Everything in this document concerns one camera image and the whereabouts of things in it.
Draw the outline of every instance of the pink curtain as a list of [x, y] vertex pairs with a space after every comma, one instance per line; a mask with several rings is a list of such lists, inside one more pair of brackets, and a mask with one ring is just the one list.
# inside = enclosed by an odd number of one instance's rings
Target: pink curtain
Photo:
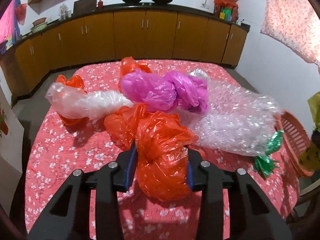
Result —
[[320, 19], [308, 0], [267, 0], [261, 33], [320, 66]]
[[14, 33], [14, 4], [12, 0], [0, 19], [0, 42], [11, 40]]

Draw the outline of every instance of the red bottle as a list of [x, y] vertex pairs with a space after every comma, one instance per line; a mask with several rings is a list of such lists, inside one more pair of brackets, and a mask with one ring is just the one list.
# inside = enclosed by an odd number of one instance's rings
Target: red bottle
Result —
[[99, 8], [99, 9], [102, 9], [102, 8], [103, 8], [103, 1], [102, 1], [102, 0], [99, 0], [99, 2], [98, 2], [98, 8]]

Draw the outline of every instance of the red plastic bag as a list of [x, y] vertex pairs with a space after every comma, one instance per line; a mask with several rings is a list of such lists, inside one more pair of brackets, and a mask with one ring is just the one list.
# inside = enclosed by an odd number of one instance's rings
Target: red plastic bag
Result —
[[[84, 82], [82, 77], [80, 77], [79, 75], [75, 75], [73, 77], [71, 77], [69, 80], [66, 79], [66, 77], [64, 75], [59, 75], [56, 79], [56, 82], [60, 82], [63, 85], [69, 86], [69, 87], [74, 87], [74, 88], [81, 88], [81, 90], [83, 90], [84, 92], [86, 92], [84, 90]], [[62, 115], [58, 114], [62, 120], [62, 122], [65, 125], [74, 125], [77, 124], [79, 122], [81, 122], [81, 120], [83, 118], [79, 118], [79, 119], [69, 119], [69, 118], [65, 118]]]
[[130, 149], [136, 137], [139, 121], [150, 115], [147, 108], [147, 104], [136, 104], [133, 107], [122, 106], [118, 112], [104, 119], [107, 132], [117, 137], [127, 149]]
[[148, 68], [147, 60], [140, 60], [138, 63], [132, 57], [125, 57], [121, 60], [120, 79], [118, 83], [118, 88], [120, 91], [120, 80], [124, 75], [134, 72], [137, 68], [141, 69], [145, 73], [152, 73], [151, 69]]
[[190, 194], [186, 184], [188, 150], [183, 146], [197, 140], [198, 136], [180, 126], [178, 114], [157, 111], [140, 120], [135, 141], [139, 155], [136, 176], [146, 195], [168, 201]]
[[27, 4], [26, 3], [22, 3], [20, 5], [18, 5], [15, 9], [14, 9], [14, 14], [17, 18], [17, 21], [20, 25], [24, 25], [24, 21], [26, 19], [26, 14], [27, 14]]
[[214, 0], [214, 3], [217, 5], [228, 7], [230, 9], [232, 9], [233, 7], [239, 7], [234, 0]]

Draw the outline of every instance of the pink plastic basket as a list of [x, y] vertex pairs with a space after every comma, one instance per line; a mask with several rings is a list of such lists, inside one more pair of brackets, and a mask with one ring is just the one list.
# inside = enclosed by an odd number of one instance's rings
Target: pink plastic basket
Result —
[[284, 111], [284, 114], [278, 117], [276, 127], [277, 130], [284, 130], [284, 146], [297, 174], [304, 178], [312, 176], [313, 172], [304, 170], [298, 160], [311, 142], [302, 124], [294, 115]]

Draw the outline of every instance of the black countertop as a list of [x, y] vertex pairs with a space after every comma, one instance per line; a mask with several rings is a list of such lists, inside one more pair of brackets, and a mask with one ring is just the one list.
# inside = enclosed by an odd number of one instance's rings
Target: black countertop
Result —
[[[110, 4], [110, 5], [105, 5], [103, 6], [102, 9], [96, 9], [95, 11], [92, 12], [87, 12], [84, 14], [80, 14], [77, 16], [72, 16], [71, 18], [67, 19], [67, 20], [63, 20], [63, 21], [59, 21], [59, 20], [55, 20], [51, 23], [48, 24], [48, 26], [41, 30], [38, 31], [36, 33], [29, 33], [26, 34], [27, 37], [24, 39], [19, 40], [16, 44], [14, 44], [11, 48], [15, 48], [17, 47], [20, 43], [22, 43], [23, 41], [30, 39], [34, 36], [37, 36], [41, 33], [46, 32], [47, 30], [50, 30], [56, 26], [58, 26], [61, 23], [70, 21], [70, 20], [74, 20], [77, 18], [81, 18], [81, 17], [85, 17], [88, 15], [92, 15], [92, 14], [96, 14], [96, 13], [103, 13], [103, 12], [110, 12], [110, 11], [120, 11], [120, 10], [130, 10], [130, 9], [154, 9], [154, 10], [163, 10], [163, 11], [174, 11], [174, 12], [181, 12], [181, 13], [187, 13], [187, 14], [194, 14], [194, 15], [198, 15], [198, 16], [203, 16], [203, 17], [208, 17], [209, 19], [214, 19], [220, 22], [224, 22], [226, 24], [230, 24], [230, 25], [236, 25], [235, 23], [232, 22], [228, 22], [226, 20], [222, 20], [219, 17], [216, 17], [215, 15], [213, 15], [212, 13], [206, 12], [206, 11], [202, 11], [199, 9], [194, 9], [191, 7], [186, 7], [186, 6], [180, 6], [180, 5], [174, 5], [174, 4], [167, 4], [165, 6], [163, 5], [157, 5], [155, 3], [138, 3], [138, 4], [134, 4], [134, 5], [130, 5], [130, 4], [125, 4], [125, 3], [118, 3], [118, 4]], [[243, 30], [249, 32], [250, 31], [250, 25], [247, 24], [242, 24], [241, 26], [238, 26], [239, 28], [242, 28]]]

